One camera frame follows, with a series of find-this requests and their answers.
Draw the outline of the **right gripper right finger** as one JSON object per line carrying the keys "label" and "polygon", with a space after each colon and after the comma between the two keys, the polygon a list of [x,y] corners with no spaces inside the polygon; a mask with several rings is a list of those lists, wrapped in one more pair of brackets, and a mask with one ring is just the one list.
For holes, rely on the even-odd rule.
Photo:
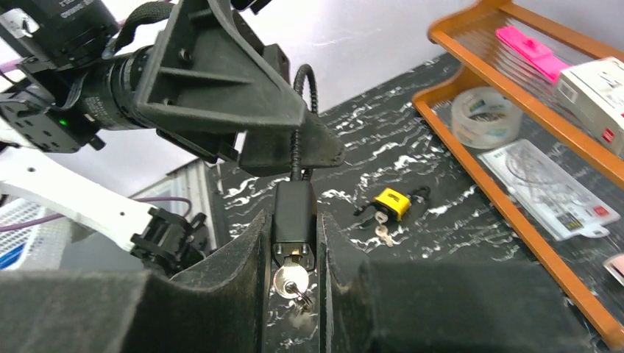
{"label": "right gripper right finger", "polygon": [[540,265],[374,259],[334,217],[325,242],[324,352],[592,352]]}

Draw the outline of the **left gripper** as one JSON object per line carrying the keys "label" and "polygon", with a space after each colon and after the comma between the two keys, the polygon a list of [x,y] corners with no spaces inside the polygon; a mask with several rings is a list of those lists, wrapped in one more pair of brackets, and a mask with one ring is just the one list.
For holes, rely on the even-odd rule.
{"label": "left gripper", "polygon": [[101,129],[153,129],[209,163],[235,161],[244,131],[303,125],[304,101],[263,56],[240,10],[250,1],[155,1],[140,6],[117,37],[117,52],[145,18],[163,18],[154,44],[89,68],[80,93]]}

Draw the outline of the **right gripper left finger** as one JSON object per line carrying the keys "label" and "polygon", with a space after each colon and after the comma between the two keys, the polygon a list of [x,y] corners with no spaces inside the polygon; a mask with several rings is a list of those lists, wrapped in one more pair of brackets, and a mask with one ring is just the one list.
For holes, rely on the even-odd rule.
{"label": "right gripper left finger", "polygon": [[272,217],[196,265],[1,273],[3,352],[262,352]]}

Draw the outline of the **black cable loop lock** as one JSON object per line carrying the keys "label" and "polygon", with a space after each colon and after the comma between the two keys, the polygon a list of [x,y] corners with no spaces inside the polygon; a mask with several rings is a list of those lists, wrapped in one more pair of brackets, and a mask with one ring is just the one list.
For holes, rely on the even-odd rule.
{"label": "black cable loop lock", "polygon": [[272,213],[272,258],[281,266],[291,255],[300,256],[307,272],[316,267],[316,195],[313,168],[302,164],[302,131],[291,134],[289,180],[277,184]]}

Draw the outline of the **yellow padlock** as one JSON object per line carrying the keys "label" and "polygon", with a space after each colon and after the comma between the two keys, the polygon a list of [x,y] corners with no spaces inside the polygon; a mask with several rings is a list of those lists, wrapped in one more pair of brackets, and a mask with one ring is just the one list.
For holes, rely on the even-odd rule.
{"label": "yellow padlock", "polygon": [[360,216],[368,208],[373,207],[375,209],[374,219],[380,225],[389,221],[400,222],[414,202],[428,200],[430,193],[430,187],[424,185],[409,193],[401,193],[393,188],[385,188],[371,201],[356,208],[353,215]]}

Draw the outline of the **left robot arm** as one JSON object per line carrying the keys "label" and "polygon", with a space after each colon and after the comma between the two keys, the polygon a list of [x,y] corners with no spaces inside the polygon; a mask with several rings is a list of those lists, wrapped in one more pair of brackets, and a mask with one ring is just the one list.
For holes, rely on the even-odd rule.
{"label": "left robot arm", "polygon": [[342,164],[344,145],[304,100],[278,45],[240,16],[264,1],[149,1],[118,21],[102,1],[3,1],[1,38],[24,78],[1,93],[1,192],[28,199],[109,238],[172,277],[210,254],[206,217],[187,220],[129,199],[58,163],[104,148],[102,130],[152,130],[209,163],[234,162],[278,187],[270,244],[281,263],[316,265],[310,184]]}

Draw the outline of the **flat packaged card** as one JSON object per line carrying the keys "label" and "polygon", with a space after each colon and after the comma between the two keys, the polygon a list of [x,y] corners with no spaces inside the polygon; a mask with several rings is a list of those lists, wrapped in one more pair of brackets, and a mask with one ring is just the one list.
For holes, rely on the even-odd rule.
{"label": "flat packaged card", "polygon": [[529,140],[516,140],[478,158],[557,241],[606,237],[606,226],[620,220],[616,210]]}

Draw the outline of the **clear tape roll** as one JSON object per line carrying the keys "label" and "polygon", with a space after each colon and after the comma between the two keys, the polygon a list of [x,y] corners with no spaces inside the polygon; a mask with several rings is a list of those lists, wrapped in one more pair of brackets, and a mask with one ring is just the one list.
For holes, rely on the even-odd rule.
{"label": "clear tape roll", "polygon": [[523,112],[492,87],[466,90],[451,104],[451,132],[463,145],[496,149],[520,133]]}

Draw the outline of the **wooden three-tier shelf rack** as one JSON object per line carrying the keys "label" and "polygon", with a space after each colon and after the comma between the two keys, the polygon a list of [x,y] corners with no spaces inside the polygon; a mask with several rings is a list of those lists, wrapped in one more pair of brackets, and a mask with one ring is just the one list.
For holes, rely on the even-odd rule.
{"label": "wooden three-tier shelf rack", "polygon": [[569,65],[623,57],[586,25],[520,1],[474,1],[431,23],[460,63],[413,106],[554,277],[608,352],[623,350],[623,160],[556,98],[556,85],[505,45],[515,26]]}

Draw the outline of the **pink flat tool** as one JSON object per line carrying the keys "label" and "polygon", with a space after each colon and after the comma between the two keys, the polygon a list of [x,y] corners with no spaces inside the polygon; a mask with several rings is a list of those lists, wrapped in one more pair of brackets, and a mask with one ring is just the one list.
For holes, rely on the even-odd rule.
{"label": "pink flat tool", "polygon": [[557,82],[560,73],[570,68],[570,65],[560,60],[549,47],[536,38],[525,35],[513,25],[500,27],[495,30],[495,34],[551,82]]}

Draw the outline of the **white box middle shelf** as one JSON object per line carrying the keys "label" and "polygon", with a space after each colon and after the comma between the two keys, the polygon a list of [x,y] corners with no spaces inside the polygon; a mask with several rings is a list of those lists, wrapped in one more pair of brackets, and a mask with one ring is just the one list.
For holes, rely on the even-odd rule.
{"label": "white box middle shelf", "polygon": [[564,69],[555,95],[592,137],[623,158],[622,61],[605,57]]}

